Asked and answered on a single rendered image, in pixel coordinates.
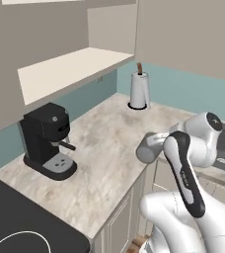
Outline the black coffee machine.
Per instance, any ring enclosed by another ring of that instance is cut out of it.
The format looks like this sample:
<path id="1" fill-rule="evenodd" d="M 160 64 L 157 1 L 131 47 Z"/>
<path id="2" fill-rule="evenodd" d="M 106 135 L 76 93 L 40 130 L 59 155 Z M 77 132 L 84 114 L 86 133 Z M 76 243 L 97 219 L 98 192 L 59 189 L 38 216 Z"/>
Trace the black coffee machine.
<path id="1" fill-rule="evenodd" d="M 25 114 L 20 126 L 27 166 L 55 181 L 66 180 L 76 172 L 76 162 L 59 150 L 60 146 L 76 149 L 69 143 L 69 115 L 63 107 L 47 103 Z"/>

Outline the beige closed wall cabinet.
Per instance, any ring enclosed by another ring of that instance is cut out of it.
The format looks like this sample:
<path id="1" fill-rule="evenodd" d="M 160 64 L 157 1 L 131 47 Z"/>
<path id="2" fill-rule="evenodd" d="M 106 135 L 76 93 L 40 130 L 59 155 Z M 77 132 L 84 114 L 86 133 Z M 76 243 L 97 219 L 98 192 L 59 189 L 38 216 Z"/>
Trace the beige closed wall cabinet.
<path id="1" fill-rule="evenodd" d="M 225 0 L 139 0 L 136 58 L 225 80 Z"/>

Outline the cream cabinet shelf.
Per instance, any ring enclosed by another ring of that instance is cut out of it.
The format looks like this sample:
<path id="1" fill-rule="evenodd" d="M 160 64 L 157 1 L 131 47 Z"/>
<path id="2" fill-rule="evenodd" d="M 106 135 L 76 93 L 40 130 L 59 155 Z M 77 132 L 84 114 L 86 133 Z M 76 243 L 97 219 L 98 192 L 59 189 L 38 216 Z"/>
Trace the cream cabinet shelf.
<path id="1" fill-rule="evenodd" d="M 133 54 L 86 47 L 18 70 L 25 106 L 62 96 L 132 60 Z"/>

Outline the cream sink cabinet front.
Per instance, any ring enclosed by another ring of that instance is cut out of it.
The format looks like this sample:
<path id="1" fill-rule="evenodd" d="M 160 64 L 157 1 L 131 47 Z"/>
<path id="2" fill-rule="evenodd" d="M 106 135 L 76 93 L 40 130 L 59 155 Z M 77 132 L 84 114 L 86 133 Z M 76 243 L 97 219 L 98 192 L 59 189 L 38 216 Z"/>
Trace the cream sink cabinet front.
<path id="1" fill-rule="evenodd" d="M 158 160 L 155 168 L 153 190 L 155 192 L 168 192 L 177 189 L 178 186 L 170 165 L 163 160 Z"/>

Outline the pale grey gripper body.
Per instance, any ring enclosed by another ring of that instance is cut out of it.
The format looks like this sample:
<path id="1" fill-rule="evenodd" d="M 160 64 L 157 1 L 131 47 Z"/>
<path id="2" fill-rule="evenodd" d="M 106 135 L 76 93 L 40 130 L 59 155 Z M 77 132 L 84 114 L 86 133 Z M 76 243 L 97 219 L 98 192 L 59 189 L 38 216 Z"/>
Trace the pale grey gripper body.
<path id="1" fill-rule="evenodd" d="M 139 161 L 145 164 L 153 163 L 160 154 L 160 142 L 157 140 L 157 134 L 147 132 L 138 144 L 135 154 Z"/>

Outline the black hob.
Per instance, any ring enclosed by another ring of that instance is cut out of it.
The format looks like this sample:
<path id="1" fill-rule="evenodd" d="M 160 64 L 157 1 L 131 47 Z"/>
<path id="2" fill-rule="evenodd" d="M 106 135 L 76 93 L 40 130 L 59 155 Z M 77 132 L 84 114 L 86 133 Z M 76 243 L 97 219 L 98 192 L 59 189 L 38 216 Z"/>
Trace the black hob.
<path id="1" fill-rule="evenodd" d="M 0 181 L 0 253 L 89 253 L 89 240 Z"/>

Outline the cream base cabinet door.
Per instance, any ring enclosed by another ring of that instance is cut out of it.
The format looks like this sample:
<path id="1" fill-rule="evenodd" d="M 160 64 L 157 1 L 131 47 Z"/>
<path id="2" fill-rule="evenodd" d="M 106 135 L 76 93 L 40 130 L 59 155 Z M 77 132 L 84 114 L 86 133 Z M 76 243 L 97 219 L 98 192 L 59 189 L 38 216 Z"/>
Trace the cream base cabinet door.
<path id="1" fill-rule="evenodd" d="M 131 192 L 128 192 L 107 224 L 106 253 L 123 253 L 125 251 L 129 241 L 130 213 Z"/>

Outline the beige open wall cabinet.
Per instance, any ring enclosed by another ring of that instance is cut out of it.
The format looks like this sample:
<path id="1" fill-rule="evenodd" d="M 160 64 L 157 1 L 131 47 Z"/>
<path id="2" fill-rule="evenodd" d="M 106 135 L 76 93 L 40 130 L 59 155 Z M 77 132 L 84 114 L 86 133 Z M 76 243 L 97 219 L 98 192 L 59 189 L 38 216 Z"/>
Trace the beige open wall cabinet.
<path id="1" fill-rule="evenodd" d="M 137 0 L 0 0 L 0 130 L 25 106 L 18 70 L 86 47 L 134 55 Z"/>

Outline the cream narrow cabinet panel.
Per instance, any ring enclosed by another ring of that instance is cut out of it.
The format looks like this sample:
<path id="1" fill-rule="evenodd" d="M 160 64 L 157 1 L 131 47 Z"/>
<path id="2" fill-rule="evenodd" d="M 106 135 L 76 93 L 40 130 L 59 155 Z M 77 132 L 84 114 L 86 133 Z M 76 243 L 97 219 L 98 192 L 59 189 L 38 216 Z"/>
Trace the cream narrow cabinet panel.
<path id="1" fill-rule="evenodd" d="M 143 195 L 146 172 L 143 172 L 133 185 L 132 214 L 131 214 L 131 235 L 135 236 L 139 225 L 139 203 Z"/>

